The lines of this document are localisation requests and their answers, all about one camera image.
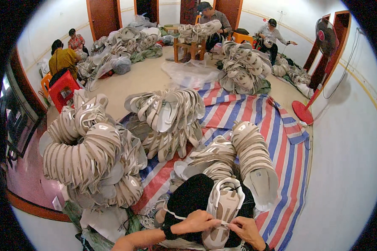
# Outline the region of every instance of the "fan base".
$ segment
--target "fan base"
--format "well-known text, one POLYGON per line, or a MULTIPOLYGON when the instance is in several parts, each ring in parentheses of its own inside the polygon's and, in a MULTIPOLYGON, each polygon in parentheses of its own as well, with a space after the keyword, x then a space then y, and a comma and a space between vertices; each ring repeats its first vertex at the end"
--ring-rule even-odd
POLYGON ((306 109, 306 106, 299 101, 292 102, 292 108, 296 116, 308 125, 312 125, 314 122, 312 113, 306 109))

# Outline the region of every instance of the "hand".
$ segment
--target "hand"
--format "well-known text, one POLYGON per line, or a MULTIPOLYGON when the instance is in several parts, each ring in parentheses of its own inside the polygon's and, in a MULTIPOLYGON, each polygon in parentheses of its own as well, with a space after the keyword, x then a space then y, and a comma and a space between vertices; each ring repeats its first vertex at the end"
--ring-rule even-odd
POLYGON ((254 219, 239 216, 232 219, 227 227, 242 240, 252 245, 254 249, 260 251, 265 249, 265 242, 258 232, 254 219))
POLYGON ((187 216, 182 222, 173 225, 170 230, 173 234, 197 233, 221 225, 221 220, 206 211, 198 209, 187 216))

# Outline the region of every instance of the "wrist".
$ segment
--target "wrist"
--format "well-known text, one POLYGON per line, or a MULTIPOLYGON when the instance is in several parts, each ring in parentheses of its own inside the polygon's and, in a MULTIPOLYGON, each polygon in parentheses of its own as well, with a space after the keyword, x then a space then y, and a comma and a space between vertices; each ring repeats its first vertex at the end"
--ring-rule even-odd
POLYGON ((250 243, 254 250, 263 251, 266 248, 264 239, 260 238, 250 243))
POLYGON ((177 223, 175 225, 172 225, 170 227, 170 231, 172 232, 172 234, 177 234, 177 235, 181 235, 181 234, 185 234, 187 233, 185 231, 185 228, 182 227, 182 224, 181 223, 177 223))

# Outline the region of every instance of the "electric fan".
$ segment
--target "electric fan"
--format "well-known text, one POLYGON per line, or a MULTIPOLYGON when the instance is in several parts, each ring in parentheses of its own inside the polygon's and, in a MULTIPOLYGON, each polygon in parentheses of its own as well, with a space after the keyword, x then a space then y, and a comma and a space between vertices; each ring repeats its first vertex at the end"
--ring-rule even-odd
POLYGON ((318 96, 318 93, 323 88, 324 79, 327 76, 327 73, 331 72, 334 64, 331 62, 331 57, 337 51, 339 46, 339 41, 337 39, 337 34, 335 33, 333 25, 326 19, 321 18, 316 23, 316 44, 320 48, 321 53, 329 57, 327 65, 325 66, 325 74, 322 78, 321 83, 318 85, 317 90, 310 98, 309 103, 305 106, 299 101, 292 102, 292 108, 296 116, 303 122, 308 125, 314 122, 312 113, 309 111, 309 106, 315 101, 318 96))

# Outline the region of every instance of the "black wristband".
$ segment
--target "black wristband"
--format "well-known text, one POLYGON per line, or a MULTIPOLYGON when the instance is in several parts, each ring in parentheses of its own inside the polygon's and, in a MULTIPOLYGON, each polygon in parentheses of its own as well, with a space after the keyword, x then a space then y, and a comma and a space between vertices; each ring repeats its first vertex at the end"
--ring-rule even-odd
POLYGON ((161 230, 164 232, 164 234, 166 236, 166 240, 174 240, 174 239, 179 238, 179 236, 177 234, 172 233, 172 231, 170 230, 170 226, 163 225, 161 227, 161 230))

